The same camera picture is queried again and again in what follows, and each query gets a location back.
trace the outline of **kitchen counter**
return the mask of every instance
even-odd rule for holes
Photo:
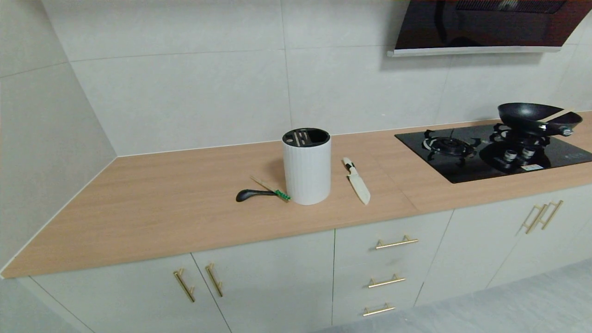
[[[571,137],[592,151],[592,113]],[[10,263],[19,277],[167,257],[380,220],[473,206],[592,183],[592,162],[451,184],[394,137],[427,128],[333,136],[332,191],[312,206],[259,196],[237,203],[250,175],[285,189],[282,143],[266,142],[117,158]],[[346,177],[349,157],[372,198]]]

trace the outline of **black ladle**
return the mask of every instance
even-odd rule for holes
[[[236,202],[245,201],[252,196],[277,196],[277,194],[272,191],[242,190],[236,195]]]

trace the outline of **gold drawer pull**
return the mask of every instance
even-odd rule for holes
[[[210,276],[212,283],[216,287],[218,295],[220,295],[220,297],[224,296],[224,294],[222,294],[222,282],[216,282],[216,277],[214,277],[214,263],[212,262],[211,264],[207,265],[205,267],[205,270],[208,272],[208,275]]]
[[[533,220],[532,224],[529,226],[526,226],[524,224],[525,227],[527,227],[526,229],[526,234],[528,235],[532,230],[535,229],[535,226],[539,223],[540,218],[545,215],[545,212],[547,211],[547,209],[549,208],[549,206],[547,206],[547,204],[544,204],[543,207],[539,207],[538,205],[535,205],[532,210],[538,209],[539,213],[536,215],[535,219]]]
[[[374,279],[371,278],[370,281],[372,281],[372,284],[368,285],[368,288],[386,286],[387,284],[396,283],[396,282],[402,282],[402,281],[405,281],[406,280],[406,278],[404,278],[404,277],[398,277],[396,273],[392,277],[393,277],[392,280],[388,280],[388,281],[384,281],[384,282],[378,282],[378,283],[376,283],[376,281],[374,281]]]
[[[191,301],[191,303],[195,303],[195,298],[193,297],[193,290],[195,289],[195,287],[191,287],[191,288],[187,289],[187,285],[185,284],[185,282],[183,281],[183,278],[182,278],[183,268],[180,268],[178,271],[174,271],[173,275],[177,279],[177,282],[179,282],[179,284],[181,285],[181,288],[183,288],[183,290],[185,291],[185,294],[187,295],[187,297],[189,297],[189,300]]]
[[[547,226],[549,225],[549,222],[551,222],[553,217],[555,217],[555,213],[559,210],[559,208],[561,207],[562,204],[563,204],[563,200],[560,200],[559,203],[554,203],[554,202],[549,203],[549,206],[553,205],[553,206],[555,206],[555,209],[553,209],[553,212],[551,213],[551,215],[549,216],[549,218],[547,219],[547,221],[545,222],[545,224],[541,228],[542,230],[545,230],[545,228],[547,228]]]
[[[388,303],[384,303],[384,308],[380,309],[380,310],[368,312],[368,308],[365,308],[362,316],[366,317],[366,316],[376,315],[378,313],[383,313],[383,312],[394,310],[394,309],[395,309],[394,306],[390,306],[390,305],[388,305]]]
[[[382,239],[378,240],[378,245],[376,246],[376,249],[384,249],[384,248],[389,248],[391,246],[397,246],[397,245],[405,245],[405,244],[411,244],[411,243],[415,243],[418,242],[419,239],[410,239],[408,235],[405,235],[405,237],[403,237],[403,241],[401,242],[396,242],[396,243],[391,243],[391,244],[383,244],[382,243]]]

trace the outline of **backsplash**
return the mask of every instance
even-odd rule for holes
[[[120,156],[592,108],[592,15],[558,53],[392,59],[407,1],[43,4]]]

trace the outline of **black glass cooktop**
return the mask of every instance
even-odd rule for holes
[[[413,152],[452,183],[592,162],[592,153],[554,137],[496,124],[398,134]]]

